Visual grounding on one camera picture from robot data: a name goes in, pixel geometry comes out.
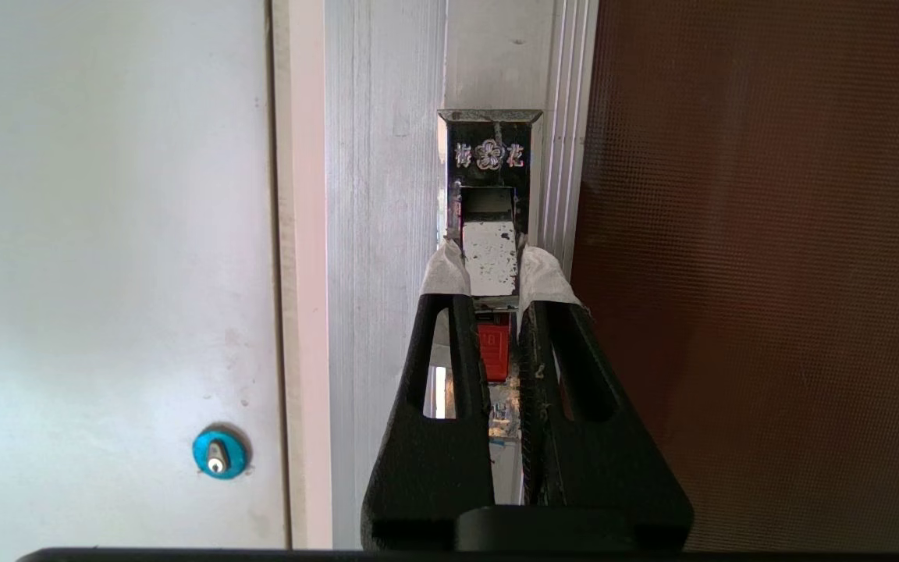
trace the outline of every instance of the brown textured glass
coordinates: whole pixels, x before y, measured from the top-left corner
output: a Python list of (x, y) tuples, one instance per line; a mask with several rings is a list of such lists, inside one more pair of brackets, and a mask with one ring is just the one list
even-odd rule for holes
[(602, 0), (574, 290), (688, 547), (899, 550), (899, 1)]

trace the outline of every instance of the metal bolt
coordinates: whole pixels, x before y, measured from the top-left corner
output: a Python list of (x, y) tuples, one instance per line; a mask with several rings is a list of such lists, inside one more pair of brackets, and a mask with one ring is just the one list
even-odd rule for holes
[(214, 474), (228, 470), (228, 455), (224, 452), (224, 444), (220, 441), (211, 441), (210, 445), (207, 445), (207, 468)]

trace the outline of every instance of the blue washer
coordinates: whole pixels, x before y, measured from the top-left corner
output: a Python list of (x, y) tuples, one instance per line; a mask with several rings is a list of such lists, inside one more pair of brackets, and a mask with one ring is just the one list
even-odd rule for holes
[[(211, 441), (220, 441), (224, 444), (224, 452), (228, 456), (228, 470), (220, 474), (207, 467), (207, 448), (210, 447)], [(218, 480), (231, 480), (245, 471), (246, 466), (249, 465), (249, 454), (245, 450), (245, 445), (235, 434), (220, 429), (207, 429), (197, 435), (196, 440), (193, 441), (193, 460), (207, 476)]]

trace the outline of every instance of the red latch component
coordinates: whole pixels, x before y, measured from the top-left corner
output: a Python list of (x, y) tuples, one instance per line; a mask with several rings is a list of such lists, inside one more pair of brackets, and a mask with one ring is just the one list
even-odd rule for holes
[(505, 382), (509, 377), (509, 325), (478, 324), (478, 339), (488, 382)]

